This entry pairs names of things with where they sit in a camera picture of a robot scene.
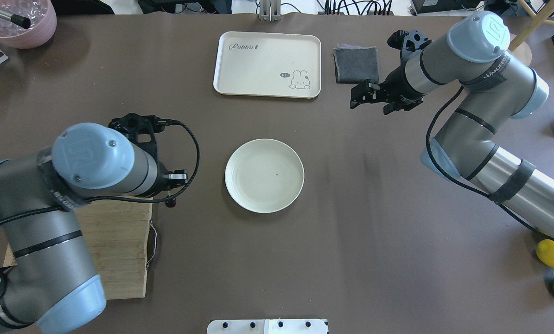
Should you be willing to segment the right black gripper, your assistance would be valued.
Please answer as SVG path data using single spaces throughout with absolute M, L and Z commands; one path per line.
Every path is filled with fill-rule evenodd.
M 370 79 L 358 83 L 350 91 L 350 103 L 387 103 L 385 116 L 395 111 L 410 111 L 423 102 L 424 93 L 414 89 L 408 82 L 406 66 L 398 66 L 382 83 Z

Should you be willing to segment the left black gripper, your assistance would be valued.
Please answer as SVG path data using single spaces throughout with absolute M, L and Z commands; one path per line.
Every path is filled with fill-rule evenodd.
M 163 192 L 168 192 L 173 189 L 185 186 L 188 182 L 188 170 L 176 169 L 168 170 L 165 165 L 156 161 L 157 176 L 153 184 L 153 197 L 160 195 Z

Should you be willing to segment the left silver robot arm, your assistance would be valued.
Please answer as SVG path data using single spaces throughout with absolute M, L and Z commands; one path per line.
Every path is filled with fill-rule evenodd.
M 128 135 L 90 122 L 35 154 L 0 161 L 0 226 L 15 259 L 0 268 L 0 334 L 31 325 L 64 334 L 104 311 L 76 209 L 103 199 L 150 203 L 192 180 L 186 171 L 166 171 Z

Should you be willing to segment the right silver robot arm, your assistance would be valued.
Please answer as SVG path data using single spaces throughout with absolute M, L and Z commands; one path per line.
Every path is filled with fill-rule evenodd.
M 382 83 L 366 79 L 353 87 L 350 108 L 384 103 L 386 115 L 408 111 L 459 82 L 467 95 L 434 137 L 427 134 L 423 165 L 455 184 L 469 180 L 468 190 L 554 239 L 554 180 L 492 140 L 507 120 L 538 110 L 549 93 L 541 76 L 509 51 L 501 17 L 472 13 L 437 40 L 398 30 L 388 45 L 400 51 L 401 64 Z

